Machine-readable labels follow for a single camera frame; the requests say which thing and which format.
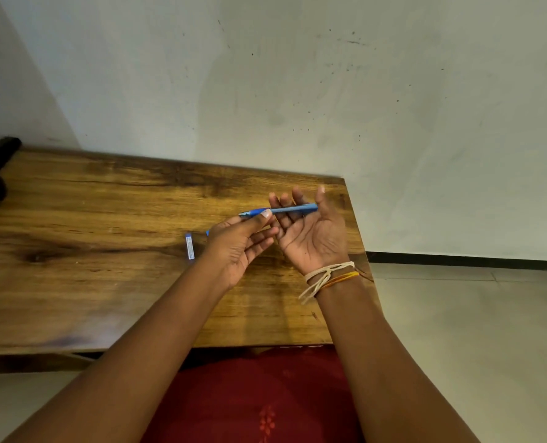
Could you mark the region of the person's right hand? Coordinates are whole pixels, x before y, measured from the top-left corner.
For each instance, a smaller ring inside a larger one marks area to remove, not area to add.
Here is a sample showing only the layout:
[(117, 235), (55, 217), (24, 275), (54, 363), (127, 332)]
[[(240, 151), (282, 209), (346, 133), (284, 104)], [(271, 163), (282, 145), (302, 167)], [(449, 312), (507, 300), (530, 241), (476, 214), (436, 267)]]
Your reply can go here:
[(301, 215), (295, 223), (285, 224), (283, 219), (280, 223), (282, 215), (276, 215), (277, 241), (284, 255), (302, 275), (350, 260), (346, 225), (334, 206), (332, 220), (323, 220), (317, 210)]

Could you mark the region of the person's left hand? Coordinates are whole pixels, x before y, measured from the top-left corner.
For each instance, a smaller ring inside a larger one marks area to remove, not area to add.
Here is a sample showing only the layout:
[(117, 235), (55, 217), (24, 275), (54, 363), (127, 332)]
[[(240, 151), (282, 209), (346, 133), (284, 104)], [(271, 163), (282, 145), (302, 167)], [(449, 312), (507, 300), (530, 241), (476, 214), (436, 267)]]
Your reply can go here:
[(240, 235), (239, 216), (212, 227), (199, 261), (205, 274), (213, 280), (218, 293), (223, 294), (235, 287), (252, 263), (246, 260), (246, 249), (249, 245), (266, 237), (277, 236), (279, 227), (274, 222), (273, 215), (270, 225), (252, 236)]

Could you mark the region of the blue pen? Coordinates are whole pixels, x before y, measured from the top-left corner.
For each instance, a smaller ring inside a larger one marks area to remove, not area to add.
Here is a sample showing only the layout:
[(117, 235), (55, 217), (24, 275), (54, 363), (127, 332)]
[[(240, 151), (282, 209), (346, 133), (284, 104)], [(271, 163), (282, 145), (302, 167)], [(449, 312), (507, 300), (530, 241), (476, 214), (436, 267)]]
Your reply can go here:
[(272, 214), (288, 214), (288, 213), (300, 213), (303, 215), (312, 213), (314, 211), (318, 210), (318, 206), (315, 203), (308, 203), (304, 205), (299, 206), (292, 206), (292, 207), (281, 207), (281, 208), (256, 208), (253, 210), (248, 210), (242, 213), (239, 213), (238, 216), (241, 218), (251, 218), (255, 217), (256, 215), (262, 214), (264, 211), (270, 209)]

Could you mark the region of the person's right forearm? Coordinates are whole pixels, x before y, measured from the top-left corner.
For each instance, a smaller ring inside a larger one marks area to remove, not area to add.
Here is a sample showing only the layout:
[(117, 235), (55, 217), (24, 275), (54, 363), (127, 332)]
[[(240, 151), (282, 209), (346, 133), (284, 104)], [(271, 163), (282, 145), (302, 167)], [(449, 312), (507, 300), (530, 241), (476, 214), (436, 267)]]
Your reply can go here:
[(411, 357), (360, 275), (315, 298), (366, 443), (480, 443)]

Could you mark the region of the person's left forearm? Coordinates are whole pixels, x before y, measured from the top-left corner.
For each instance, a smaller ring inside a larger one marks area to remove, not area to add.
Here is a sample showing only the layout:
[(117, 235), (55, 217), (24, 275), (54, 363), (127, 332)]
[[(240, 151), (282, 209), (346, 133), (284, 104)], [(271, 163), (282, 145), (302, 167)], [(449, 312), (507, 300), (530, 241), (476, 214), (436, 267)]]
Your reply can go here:
[(139, 443), (219, 300), (234, 284), (202, 259), (3, 443)]

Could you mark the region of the cream thread wristband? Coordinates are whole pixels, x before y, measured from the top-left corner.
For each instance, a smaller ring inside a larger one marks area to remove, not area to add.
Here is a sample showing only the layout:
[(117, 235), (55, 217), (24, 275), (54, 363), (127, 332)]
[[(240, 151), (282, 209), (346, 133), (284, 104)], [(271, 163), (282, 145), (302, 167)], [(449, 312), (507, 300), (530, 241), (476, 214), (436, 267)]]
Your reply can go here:
[(321, 286), (330, 278), (342, 275), (347, 272), (357, 271), (353, 261), (335, 263), (333, 265), (324, 266), (320, 269), (307, 273), (304, 276), (308, 287), (299, 295), (300, 304), (305, 305), (313, 300), (320, 292)]

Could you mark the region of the orange thread wristband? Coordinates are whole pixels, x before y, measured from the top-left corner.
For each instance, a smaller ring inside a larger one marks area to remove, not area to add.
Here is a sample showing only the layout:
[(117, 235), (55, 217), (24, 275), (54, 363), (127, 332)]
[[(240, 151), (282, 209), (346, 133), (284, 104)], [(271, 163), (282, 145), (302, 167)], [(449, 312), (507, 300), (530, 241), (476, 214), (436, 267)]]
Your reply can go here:
[(326, 281), (321, 286), (320, 290), (328, 288), (328, 287), (330, 287), (332, 285), (335, 285), (337, 283), (341, 283), (341, 282), (344, 282), (346, 280), (352, 279), (352, 278), (357, 277), (359, 275), (360, 275), (360, 273), (354, 270), (354, 271), (347, 272), (347, 273), (344, 273), (344, 274), (336, 276), (336, 277), (332, 277), (332, 278), (330, 278), (330, 280)]

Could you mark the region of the red patterned garment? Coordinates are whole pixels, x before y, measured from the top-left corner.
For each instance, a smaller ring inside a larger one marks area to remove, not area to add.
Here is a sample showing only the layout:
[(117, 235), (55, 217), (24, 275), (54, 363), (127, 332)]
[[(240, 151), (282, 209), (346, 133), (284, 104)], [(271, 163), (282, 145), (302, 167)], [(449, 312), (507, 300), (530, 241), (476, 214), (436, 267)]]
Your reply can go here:
[(140, 443), (365, 443), (333, 347), (267, 350), (179, 372)]

